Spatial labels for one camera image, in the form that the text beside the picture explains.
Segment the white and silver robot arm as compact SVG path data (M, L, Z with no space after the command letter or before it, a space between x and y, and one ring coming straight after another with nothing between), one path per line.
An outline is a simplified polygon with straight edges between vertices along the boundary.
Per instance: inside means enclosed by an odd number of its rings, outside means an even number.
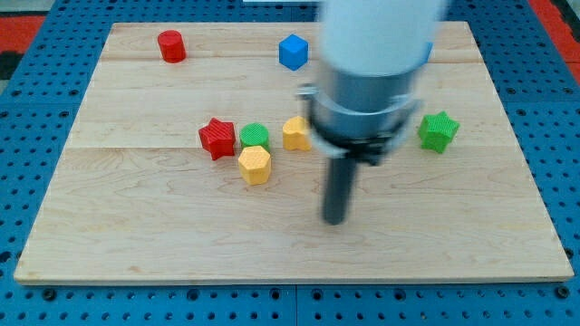
M444 0L327 0L314 84L305 85L313 141L335 166L377 165L406 138L419 106Z

